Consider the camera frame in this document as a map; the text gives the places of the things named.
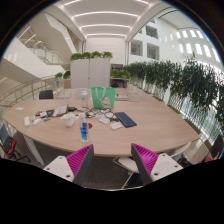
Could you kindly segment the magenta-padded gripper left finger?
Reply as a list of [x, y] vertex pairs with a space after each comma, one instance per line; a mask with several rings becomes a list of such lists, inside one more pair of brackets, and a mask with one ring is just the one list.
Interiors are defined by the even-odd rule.
[[94, 146], [85, 146], [67, 157], [58, 156], [44, 170], [81, 186], [94, 156]]

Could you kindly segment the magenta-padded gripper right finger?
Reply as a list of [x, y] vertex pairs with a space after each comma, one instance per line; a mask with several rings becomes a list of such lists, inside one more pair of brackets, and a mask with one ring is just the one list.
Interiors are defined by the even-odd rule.
[[182, 166], [166, 153], [157, 154], [135, 143], [131, 144], [131, 154], [144, 185], [182, 169]]

